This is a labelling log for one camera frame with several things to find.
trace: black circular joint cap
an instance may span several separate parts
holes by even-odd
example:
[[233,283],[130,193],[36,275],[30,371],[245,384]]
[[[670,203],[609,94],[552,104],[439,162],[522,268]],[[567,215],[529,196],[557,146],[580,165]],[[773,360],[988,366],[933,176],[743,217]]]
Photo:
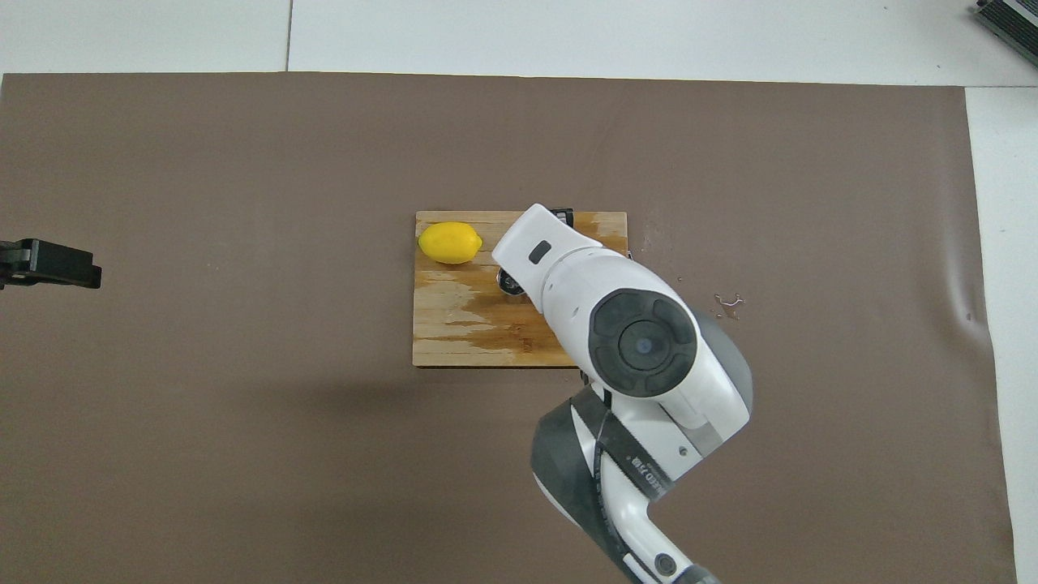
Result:
[[656,572],[663,576],[671,576],[678,566],[674,563],[674,558],[666,554],[656,556]]
[[592,311],[592,365],[624,395],[654,397],[671,391],[688,376],[695,349],[688,312],[658,291],[617,289]]
[[633,323],[620,334],[620,358],[640,371],[652,371],[671,357],[670,334],[652,321]]

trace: cutting board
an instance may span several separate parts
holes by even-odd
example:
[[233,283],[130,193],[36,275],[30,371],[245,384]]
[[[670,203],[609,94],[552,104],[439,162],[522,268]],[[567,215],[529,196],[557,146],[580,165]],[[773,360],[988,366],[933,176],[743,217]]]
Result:
[[[418,367],[573,367],[529,299],[497,286],[491,250],[520,211],[419,211],[417,237],[433,223],[465,221],[483,246],[471,261],[440,263],[414,247],[412,363]],[[573,214],[574,228],[627,253],[627,213]]]

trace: black clamp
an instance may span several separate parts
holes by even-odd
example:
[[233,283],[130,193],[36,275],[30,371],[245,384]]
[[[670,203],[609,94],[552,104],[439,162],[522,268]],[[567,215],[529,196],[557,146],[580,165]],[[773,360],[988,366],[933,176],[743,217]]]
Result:
[[0,289],[39,282],[101,287],[101,268],[82,249],[38,239],[0,241]]

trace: yellow lemon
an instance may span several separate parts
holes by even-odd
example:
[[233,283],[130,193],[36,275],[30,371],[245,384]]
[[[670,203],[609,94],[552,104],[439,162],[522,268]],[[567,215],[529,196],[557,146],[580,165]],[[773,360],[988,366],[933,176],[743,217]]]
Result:
[[418,235],[418,247],[437,261],[464,263],[475,256],[483,238],[472,225],[461,221],[433,223]]

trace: water droplet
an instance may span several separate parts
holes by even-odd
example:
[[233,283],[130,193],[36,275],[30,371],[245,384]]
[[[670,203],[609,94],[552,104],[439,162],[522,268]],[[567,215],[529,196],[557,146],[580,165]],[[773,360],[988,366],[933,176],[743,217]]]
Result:
[[739,321],[739,315],[735,312],[736,309],[739,305],[746,304],[746,302],[742,300],[742,297],[738,295],[735,296],[735,300],[731,303],[726,302],[720,295],[714,295],[714,301],[717,301],[717,304],[720,305],[720,308],[725,311],[725,316],[728,318],[734,318],[735,321]]

